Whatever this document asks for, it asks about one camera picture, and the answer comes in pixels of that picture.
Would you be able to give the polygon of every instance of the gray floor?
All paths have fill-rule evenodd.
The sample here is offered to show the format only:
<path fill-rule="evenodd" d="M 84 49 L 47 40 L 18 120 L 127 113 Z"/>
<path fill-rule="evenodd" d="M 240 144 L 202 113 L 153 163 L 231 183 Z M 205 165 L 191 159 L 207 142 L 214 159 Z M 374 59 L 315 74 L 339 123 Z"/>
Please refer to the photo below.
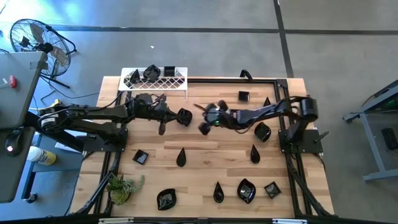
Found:
<path fill-rule="evenodd" d="M 0 48 L 12 50 L 8 31 L 23 17 L 74 26 L 277 28 L 271 0 L 22 2 L 10 1 L 0 14 Z M 280 0 L 280 6 L 286 29 L 398 29 L 398 2 L 393 0 Z M 68 91 L 59 88 L 70 96 L 99 91 L 102 77 L 119 75 L 123 67 L 152 63 L 188 67 L 190 75 L 236 77 L 245 68 L 255 77 L 286 77 L 278 34 L 62 34 L 79 50 L 68 72 L 60 77 L 73 87 Z M 323 147 L 335 213 L 397 222 L 398 178 L 363 182 L 363 175 L 377 171 L 376 163 L 362 125 L 357 121 L 345 124 L 341 117 L 397 78 L 398 36 L 287 35 L 287 43 L 295 77 L 304 78 L 308 92 L 318 99 L 320 119 L 316 125 L 320 131 L 330 131 Z M 39 107 L 43 106 L 39 99 L 48 92 L 47 84 L 40 82 L 35 92 Z M 55 93 L 44 103 L 49 105 L 56 98 L 90 105 L 96 102 L 96 96 L 71 100 Z M 61 178 L 66 184 L 60 184 Z M 75 178 L 72 172 L 38 177 L 34 188 L 42 195 L 40 203 L 15 200 L 2 204 L 0 209 L 8 212 L 0 213 L 0 219 L 62 215 Z M 18 212 L 21 207 L 29 212 Z"/>

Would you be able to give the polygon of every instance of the wooden tabletop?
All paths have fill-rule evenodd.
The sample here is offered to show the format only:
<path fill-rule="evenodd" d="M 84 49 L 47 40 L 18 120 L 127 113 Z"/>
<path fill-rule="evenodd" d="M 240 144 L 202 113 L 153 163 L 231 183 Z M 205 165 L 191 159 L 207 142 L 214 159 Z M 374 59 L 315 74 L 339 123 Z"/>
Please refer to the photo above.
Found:
<path fill-rule="evenodd" d="M 301 78 L 287 79 L 291 96 L 305 96 L 305 85 Z M 119 77 L 104 77 L 98 106 L 104 106 L 114 100 L 118 90 Z M 250 102 L 238 102 L 238 91 L 249 91 Z M 119 174 L 125 179 L 139 182 L 145 175 L 146 182 L 141 191 L 135 193 L 121 206 L 114 206 L 112 216 L 129 217 L 222 217 L 222 218 L 291 218 L 294 216 L 292 199 L 287 177 L 285 157 L 280 153 L 277 130 L 277 118 L 263 121 L 272 134 L 268 141 L 260 142 L 254 136 L 254 128 L 246 134 L 238 134 L 225 128 L 212 128 L 203 136 L 198 125 L 203 121 L 201 111 L 193 106 L 198 103 L 206 106 L 225 100 L 230 108 L 254 109 L 262 107 L 268 96 L 275 103 L 274 88 L 270 84 L 219 84 L 189 83 L 188 99 L 183 91 L 168 91 L 167 104 L 177 112 L 185 108 L 193 113 L 189 127 L 177 122 L 166 125 L 163 136 L 157 134 L 159 123 L 135 119 L 128 124 L 129 138 L 126 151 L 122 153 Z M 250 161 L 252 145 L 257 147 L 261 161 Z M 185 148 L 187 163 L 184 167 L 176 165 L 176 158 Z M 149 153 L 144 166 L 132 161 L 136 151 L 141 149 Z M 71 212 L 77 211 L 89 199 L 98 185 L 103 163 L 103 152 L 93 153 L 81 167 L 72 201 Z M 307 185 L 323 205 L 333 213 L 328 183 L 319 159 L 312 154 L 303 154 L 303 164 Z M 244 178 L 256 186 L 256 197 L 248 205 L 238 198 L 236 189 Z M 225 198 L 222 203 L 213 200 L 217 181 Z M 270 199 L 264 187 L 275 181 L 282 194 Z M 168 188 L 175 188 L 177 204 L 166 211 L 157 210 L 157 194 Z M 300 208 L 304 210 L 302 192 L 298 190 Z"/>

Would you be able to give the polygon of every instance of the robotic arm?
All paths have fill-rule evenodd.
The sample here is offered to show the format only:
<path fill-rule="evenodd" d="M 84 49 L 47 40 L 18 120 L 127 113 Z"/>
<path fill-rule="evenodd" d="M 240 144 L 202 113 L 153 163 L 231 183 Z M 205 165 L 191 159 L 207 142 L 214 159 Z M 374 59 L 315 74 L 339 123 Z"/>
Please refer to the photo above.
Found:
<path fill-rule="evenodd" d="M 80 105 L 56 105 L 40 111 L 41 118 L 37 121 L 46 133 L 57 133 L 65 129 L 97 134 L 105 142 L 118 141 L 120 132 L 125 126 L 136 118 L 156 120 L 160 122 L 159 134 L 165 133 L 165 124 L 177 120 L 182 125 L 188 126 L 192 120 L 192 113 L 183 108 L 178 113 L 170 110 L 166 103 L 166 96 L 152 96 L 142 93 L 127 101 L 123 105 L 112 108 L 88 107 Z M 111 120 L 102 124 L 92 123 L 84 119 Z"/>
<path fill-rule="evenodd" d="M 199 130 L 204 135 L 210 132 L 212 126 L 233 129 L 242 134 L 258 121 L 277 116 L 291 116 L 296 123 L 288 129 L 286 140 L 298 142 L 302 140 L 307 125 L 318 118 L 317 101 L 311 97 L 293 96 L 256 110 L 232 110 L 223 100 L 220 100 L 217 105 L 212 103 L 206 108 L 195 105 L 203 110 L 205 122 L 199 125 Z"/>

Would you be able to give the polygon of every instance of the small potted plant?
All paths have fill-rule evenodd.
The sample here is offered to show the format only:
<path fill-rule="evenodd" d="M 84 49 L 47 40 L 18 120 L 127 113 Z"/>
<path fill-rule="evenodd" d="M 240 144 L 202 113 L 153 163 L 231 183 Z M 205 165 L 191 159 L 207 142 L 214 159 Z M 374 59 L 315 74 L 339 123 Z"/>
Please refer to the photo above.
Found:
<path fill-rule="evenodd" d="M 145 177 L 142 175 L 139 185 L 134 186 L 132 180 L 123 180 L 123 174 L 120 178 L 112 174 L 106 190 L 109 192 L 111 201 L 115 205 L 124 204 L 130 197 L 131 193 L 135 193 L 142 188 L 145 182 Z"/>

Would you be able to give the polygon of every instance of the white wire rack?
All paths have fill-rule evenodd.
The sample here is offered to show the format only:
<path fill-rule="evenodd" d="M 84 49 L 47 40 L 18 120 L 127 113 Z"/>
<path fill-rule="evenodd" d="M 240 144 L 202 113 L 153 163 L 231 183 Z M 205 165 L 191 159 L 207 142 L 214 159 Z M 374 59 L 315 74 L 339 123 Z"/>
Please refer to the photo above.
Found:
<path fill-rule="evenodd" d="M 130 81 L 132 74 L 138 69 L 140 81 Z M 188 68 L 175 67 L 174 77 L 165 77 L 164 68 L 160 69 L 160 76 L 156 81 L 144 80 L 143 73 L 146 68 L 122 68 L 120 76 L 119 91 L 167 91 L 178 90 L 185 92 L 188 98 Z"/>

